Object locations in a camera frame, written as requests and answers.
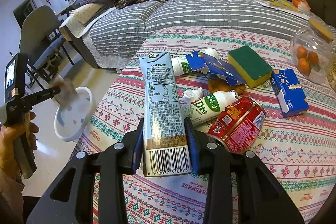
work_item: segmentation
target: tablecloth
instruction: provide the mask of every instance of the tablecloth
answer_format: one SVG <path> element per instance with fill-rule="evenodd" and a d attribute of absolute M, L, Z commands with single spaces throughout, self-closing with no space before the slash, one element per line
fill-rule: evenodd
<path fill-rule="evenodd" d="M 144 82 L 138 58 L 151 52 L 169 51 L 173 57 L 193 50 L 214 48 L 226 60 L 228 51 L 249 45 L 273 68 L 294 69 L 309 102 L 305 114 L 283 118 L 268 81 L 254 89 L 251 96 L 264 107 L 266 120 L 251 149 L 279 180 L 308 222 L 327 199 L 336 182 L 336 97 L 326 81 L 308 81 L 293 66 L 289 41 L 255 33 L 199 27 L 172 27 L 151 35 L 128 66 L 107 91 L 90 119 L 73 155 L 80 150 L 96 153 L 121 141 L 135 130 L 144 114 Z M 198 73 L 176 77 L 180 99 L 186 89 L 202 87 L 208 94 L 207 80 Z M 197 127 L 207 131 L 211 122 Z M 232 194 L 233 223 L 238 221 L 238 198 L 234 174 Z M 145 178 L 142 170 L 124 176 L 125 203 L 129 223 L 202 223 L 208 176 L 190 175 Z M 94 221 L 97 221 L 99 175 L 94 190 Z"/>

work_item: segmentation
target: hand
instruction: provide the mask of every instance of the hand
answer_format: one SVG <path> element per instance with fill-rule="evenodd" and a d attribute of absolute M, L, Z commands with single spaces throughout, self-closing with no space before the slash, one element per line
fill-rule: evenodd
<path fill-rule="evenodd" d="M 29 112 L 29 114 L 30 120 L 33 120 L 36 117 L 34 112 Z M 33 150 L 37 150 L 37 139 L 33 133 L 37 133 L 39 128 L 36 124 L 30 122 L 29 130 L 30 147 Z M 13 141 L 25 132 L 26 127 L 24 123 L 15 124 L 10 127 L 5 127 L 4 125 L 0 127 L 0 168 L 13 180 L 16 180 L 17 172 L 20 170 L 19 164 L 14 156 Z"/>

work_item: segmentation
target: chair seat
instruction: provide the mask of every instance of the chair seat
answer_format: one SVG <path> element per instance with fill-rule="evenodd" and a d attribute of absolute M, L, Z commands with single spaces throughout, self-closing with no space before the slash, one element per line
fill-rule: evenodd
<path fill-rule="evenodd" d="M 42 68 L 43 65 L 50 59 L 50 57 L 60 49 L 64 42 L 65 39 L 62 35 L 55 39 L 35 62 L 34 67 L 36 69 Z"/>

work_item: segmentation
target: torn blue cardboard box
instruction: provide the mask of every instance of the torn blue cardboard box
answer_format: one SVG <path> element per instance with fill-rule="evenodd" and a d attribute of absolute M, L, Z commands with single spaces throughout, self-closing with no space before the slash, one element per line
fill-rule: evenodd
<path fill-rule="evenodd" d="M 308 110 L 306 95 L 292 69 L 274 70 L 270 81 L 283 117 L 295 116 Z"/>
<path fill-rule="evenodd" d="M 237 70 L 229 63 L 219 61 L 215 57 L 194 51 L 186 55 L 191 70 L 199 71 L 203 74 L 217 75 L 225 80 L 230 86 L 246 84 L 246 81 L 241 77 Z"/>

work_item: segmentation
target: chair backrest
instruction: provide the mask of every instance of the chair backrest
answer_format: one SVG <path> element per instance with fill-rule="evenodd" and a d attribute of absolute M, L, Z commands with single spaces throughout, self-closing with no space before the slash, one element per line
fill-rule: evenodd
<path fill-rule="evenodd" d="M 53 10 L 48 6 L 38 7 L 31 12 L 21 28 L 20 52 L 31 54 L 35 47 L 61 25 Z"/>

